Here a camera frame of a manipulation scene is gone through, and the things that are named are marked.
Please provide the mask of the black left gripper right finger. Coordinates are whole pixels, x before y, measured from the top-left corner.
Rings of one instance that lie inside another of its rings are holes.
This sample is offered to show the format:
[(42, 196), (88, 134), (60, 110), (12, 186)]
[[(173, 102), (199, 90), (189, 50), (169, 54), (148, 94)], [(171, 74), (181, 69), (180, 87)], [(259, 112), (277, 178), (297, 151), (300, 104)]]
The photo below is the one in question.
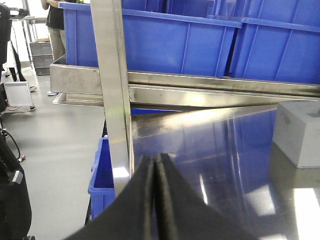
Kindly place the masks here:
[(253, 240), (255, 237), (208, 206), (170, 156), (155, 159), (154, 203), (160, 240)]

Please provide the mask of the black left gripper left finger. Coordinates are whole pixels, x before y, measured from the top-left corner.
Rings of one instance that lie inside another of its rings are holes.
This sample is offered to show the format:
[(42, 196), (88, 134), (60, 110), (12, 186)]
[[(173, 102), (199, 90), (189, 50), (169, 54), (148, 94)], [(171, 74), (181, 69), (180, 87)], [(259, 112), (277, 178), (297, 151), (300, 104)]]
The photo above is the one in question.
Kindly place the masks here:
[(151, 240), (155, 160), (143, 156), (125, 188), (100, 215), (68, 240)]

